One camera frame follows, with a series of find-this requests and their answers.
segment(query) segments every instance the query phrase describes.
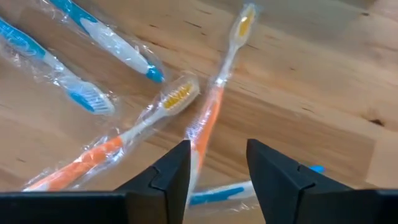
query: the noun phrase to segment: blue toothbrush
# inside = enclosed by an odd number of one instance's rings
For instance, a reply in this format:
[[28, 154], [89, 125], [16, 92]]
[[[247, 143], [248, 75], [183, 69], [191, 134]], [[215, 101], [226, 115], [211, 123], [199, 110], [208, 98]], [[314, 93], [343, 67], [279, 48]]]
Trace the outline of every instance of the blue toothbrush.
[[144, 56], [111, 28], [97, 20], [72, 0], [49, 1], [67, 14], [93, 40], [120, 61], [156, 83], [164, 81], [164, 76], [158, 68], [146, 60]]
[[[322, 166], [311, 166], [310, 169], [318, 173], [325, 171], [325, 168]], [[190, 205], [202, 205], [204, 203], [246, 199], [254, 196], [256, 196], [256, 193], [252, 182], [246, 181], [206, 190], [204, 192], [194, 193], [191, 197]]]
[[40, 60], [59, 72], [61, 75], [56, 78], [57, 83], [64, 87], [68, 96], [84, 109], [93, 114], [114, 113], [112, 102], [94, 84], [81, 80], [33, 38], [1, 18], [0, 35], [22, 55]]

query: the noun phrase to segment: toothbrush head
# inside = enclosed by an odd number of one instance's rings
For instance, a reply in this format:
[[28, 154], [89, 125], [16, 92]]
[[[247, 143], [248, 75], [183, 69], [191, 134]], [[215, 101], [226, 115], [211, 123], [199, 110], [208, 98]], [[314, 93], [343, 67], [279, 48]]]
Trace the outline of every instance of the toothbrush head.
[[255, 22], [256, 14], [256, 5], [253, 3], [248, 4], [242, 10], [231, 30], [231, 43], [235, 43], [238, 47], [242, 47], [248, 41], [251, 27]]
[[169, 116], [173, 116], [183, 111], [199, 95], [200, 88], [196, 78], [190, 78], [187, 82], [178, 86], [162, 100], [162, 107]]
[[162, 83], [165, 80], [163, 73], [155, 65], [152, 65], [149, 62], [148, 62], [148, 72], [146, 73], [146, 77], [154, 81], [155, 83]]
[[112, 115], [114, 105], [97, 86], [88, 82], [79, 82], [78, 85], [68, 86], [68, 96], [81, 107], [92, 114]]

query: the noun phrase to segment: toothbrush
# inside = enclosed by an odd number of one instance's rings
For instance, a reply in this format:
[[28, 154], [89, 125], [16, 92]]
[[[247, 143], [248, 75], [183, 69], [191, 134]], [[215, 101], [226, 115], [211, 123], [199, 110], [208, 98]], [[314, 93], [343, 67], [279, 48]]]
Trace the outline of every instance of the toothbrush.
[[[311, 166], [311, 170], [322, 173], [325, 168], [322, 166]], [[203, 205], [211, 202], [224, 202], [228, 200], [247, 199], [256, 196], [251, 181], [217, 187], [204, 192], [194, 193], [190, 205]]]
[[68, 96], [84, 109], [93, 114], [111, 115], [114, 113], [112, 102], [97, 86], [81, 80], [33, 38], [2, 18], [0, 18], [0, 35], [22, 55], [42, 61], [61, 73], [62, 75], [55, 80], [64, 87]]
[[199, 117], [187, 129], [187, 139], [191, 140], [191, 176], [188, 188], [187, 205], [206, 156], [207, 145], [213, 126], [216, 123], [223, 99], [224, 87], [231, 73], [233, 61], [238, 50], [247, 42], [257, 14], [255, 4], [247, 4], [236, 20], [230, 36], [229, 49], [220, 73], [206, 97]]
[[174, 116], [183, 111], [198, 95], [198, 81], [193, 78], [189, 79], [160, 101], [158, 109], [137, 126], [100, 146], [84, 152], [69, 165], [39, 180], [24, 191], [57, 191], [68, 187], [92, 168], [106, 162], [109, 156], [116, 155], [122, 147], [128, 147], [128, 144], [149, 126], [162, 118]]
[[156, 83], [164, 81], [162, 72], [146, 60], [138, 50], [72, 0], [49, 1], [67, 14], [93, 40], [120, 61]]

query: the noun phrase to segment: wooden surface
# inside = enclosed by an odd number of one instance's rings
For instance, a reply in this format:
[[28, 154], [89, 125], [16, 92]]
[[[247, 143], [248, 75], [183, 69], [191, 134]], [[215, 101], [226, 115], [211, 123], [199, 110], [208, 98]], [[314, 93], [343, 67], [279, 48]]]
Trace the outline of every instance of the wooden surface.
[[[217, 73], [242, 4], [95, 1], [118, 31], [142, 39], [174, 78], [190, 70], [202, 86]], [[128, 128], [159, 91], [86, 39], [14, 2], [0, 3], [1, 15], [118, 95], [122, 112], [117, 120], [94, 118], [45, 79], [35, 82], [31, 73], [0, 60], [1, 190], [18, 190], [44, 168], [72, 160], [113, 124]], [[248, 179], [246, 139], [257, 138], [304, 164], [325, 166], [327, 176], [353, 187], [398, 187], [398, 2], [278, 0], [262, 6], [228, 83], [200, 185]], [[86, 188], [113, 189], [153, 163], [182, 140], [198, 106]], [[239, 214], [192, 213], [187, 223], [264, 223], [258, 207]]]

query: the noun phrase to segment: wooden table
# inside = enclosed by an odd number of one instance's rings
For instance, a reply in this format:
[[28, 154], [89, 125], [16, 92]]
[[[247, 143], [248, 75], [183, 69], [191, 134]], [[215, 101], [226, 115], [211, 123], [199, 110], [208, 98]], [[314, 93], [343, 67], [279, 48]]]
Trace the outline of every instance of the wooden table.
[[[190, 70], [202, 86], [218, 71], [242, 4], [95, 1], [119, 31], [143, 40], [174, 77]], [[159, 91], [86, 39], [13, 2], [0, 3], [1, 15], [55, 49], [83, 77], [118, 95], [122, 112], [118, 121], [94, 118], [59, 89], [38, 84], [31, 73], [1, 60], [1, 190], [17, 190], [44, 168], [72, 160], [113, 123], [128, 128]], [[304, 164], [325, 166], [327, 176], [353, 187], [398, 187], [398, 2], [266, 0], [262, 6], [228, 83], [200, 185], [248, 179], [246, 139], [257, 138]], [[110, 190], [138, 174], [182, 140], [198, 107], [191, 106], [86, 189]], [[264, 223], [258, 207], [205, 217], [200, 211], [187, 215], [187, 223]]]

